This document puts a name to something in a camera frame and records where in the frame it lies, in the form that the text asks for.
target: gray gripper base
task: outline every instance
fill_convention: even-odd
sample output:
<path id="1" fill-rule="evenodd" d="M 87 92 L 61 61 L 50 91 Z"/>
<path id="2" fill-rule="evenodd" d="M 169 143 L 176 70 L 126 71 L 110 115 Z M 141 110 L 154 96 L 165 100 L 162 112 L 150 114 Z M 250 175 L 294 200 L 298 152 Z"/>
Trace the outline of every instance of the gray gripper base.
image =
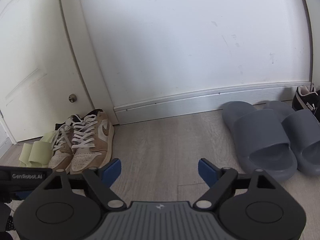
<path id="1" fill-rule="evenodd" d="M 129 209 L 109 213 L 87 240 L 235 240 L 213 214 L 183 202 L 132 202 Z"/>

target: door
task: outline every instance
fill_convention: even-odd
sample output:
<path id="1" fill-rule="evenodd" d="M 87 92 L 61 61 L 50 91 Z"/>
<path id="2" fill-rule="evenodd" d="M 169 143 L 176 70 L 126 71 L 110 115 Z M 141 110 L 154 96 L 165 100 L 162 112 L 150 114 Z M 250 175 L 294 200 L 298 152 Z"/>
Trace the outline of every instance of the door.
<path id="1" fill-rule="evenodd" d="M 310 16 L 313 42 L 312 85 L 320 88 L 320 0 L 306 0 Z"/>
<path id="2" fill-rule="evenodd" d="M 0 0 L 0 110 L 16 141 L 42 136 L 91 101 L 68 43 L 59 0 Z M 69 101 L 75 94 L 77 100 Z"/>

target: white wall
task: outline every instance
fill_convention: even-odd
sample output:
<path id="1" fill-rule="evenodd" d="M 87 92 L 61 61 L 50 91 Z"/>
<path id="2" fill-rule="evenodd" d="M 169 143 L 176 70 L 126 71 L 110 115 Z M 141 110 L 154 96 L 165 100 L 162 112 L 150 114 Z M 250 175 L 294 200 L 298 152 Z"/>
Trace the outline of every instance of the white wall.
<path id="1" fill-rule="evenodd" d="M 114 106 L 309 81 L 301 0 L 81 0 Z"/>

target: door knob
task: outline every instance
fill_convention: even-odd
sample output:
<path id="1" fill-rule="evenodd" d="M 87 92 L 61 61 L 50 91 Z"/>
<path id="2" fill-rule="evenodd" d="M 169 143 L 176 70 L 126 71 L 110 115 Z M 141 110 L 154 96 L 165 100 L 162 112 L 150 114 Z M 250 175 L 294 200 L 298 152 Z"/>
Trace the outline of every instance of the door knob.
<path id="1" fill-rule="evenodd" d="M 71 95 L 69 96 L 69 101 L 70 101 L 71 103 L 76 102 L 76 101 L 77 101 L 77 96 L 76 96 L 75 94 L 71 94 Z"/>

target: blue gripper pad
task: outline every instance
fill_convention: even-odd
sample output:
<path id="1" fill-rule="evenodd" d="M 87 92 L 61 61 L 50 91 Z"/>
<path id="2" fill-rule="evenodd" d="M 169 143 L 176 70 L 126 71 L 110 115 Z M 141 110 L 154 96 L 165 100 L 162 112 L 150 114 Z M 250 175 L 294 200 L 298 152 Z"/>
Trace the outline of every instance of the blue gripper pad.
<path id="1" fill-rule="evenodd" d="M 202 159 L 198 162 L 198 173 L 209 187 L 212 187 L 219 179 L 219 175 L 214 168 Z"/>
<path id="2" fill-rule="evenodd" d="M 100 179 L 106 187 L 111 187 L 121 174 L 121 161 L 117 158 L 113 159 L 104 167 L 99 169 Z"/>
<path id="3" fill-rule="evenodd" d="M 20 191 L 20 192 L 16 192 L 16 195 L 20 199 L 26 199 L 31 193 L 32 193 L 32 191 Z"/>

